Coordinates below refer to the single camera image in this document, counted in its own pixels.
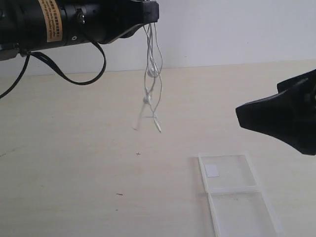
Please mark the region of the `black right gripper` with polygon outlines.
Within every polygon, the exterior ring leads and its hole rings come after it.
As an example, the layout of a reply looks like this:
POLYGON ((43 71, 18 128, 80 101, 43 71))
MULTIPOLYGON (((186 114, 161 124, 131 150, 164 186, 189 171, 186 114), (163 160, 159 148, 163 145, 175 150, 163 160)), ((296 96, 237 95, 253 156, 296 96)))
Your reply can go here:
POLYGON ((281 140, 304 155, 315 156, 316 70, 279 82, 277 92, 237 107, 240 127, 281 140), (297 85, 306 87, 306 98, 289 90, 297 85))

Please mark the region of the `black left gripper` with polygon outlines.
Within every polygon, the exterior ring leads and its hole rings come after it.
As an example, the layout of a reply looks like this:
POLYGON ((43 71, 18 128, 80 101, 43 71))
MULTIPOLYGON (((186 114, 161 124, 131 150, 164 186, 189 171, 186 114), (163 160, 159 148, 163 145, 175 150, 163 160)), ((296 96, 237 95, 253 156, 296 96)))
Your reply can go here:
POLYGON ((60 0, 59 7, 65 44, 110 44, 159 19, 155 0, 60 0))

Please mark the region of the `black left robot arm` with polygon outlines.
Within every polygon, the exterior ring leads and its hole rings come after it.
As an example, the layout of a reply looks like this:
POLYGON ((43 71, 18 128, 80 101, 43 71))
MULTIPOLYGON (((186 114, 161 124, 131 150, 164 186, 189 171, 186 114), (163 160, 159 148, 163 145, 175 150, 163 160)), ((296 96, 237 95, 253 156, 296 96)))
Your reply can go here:
POLYGON ((158 19, 155 0, 2 0, 0 59, 91 41, 110 44, 158 19))

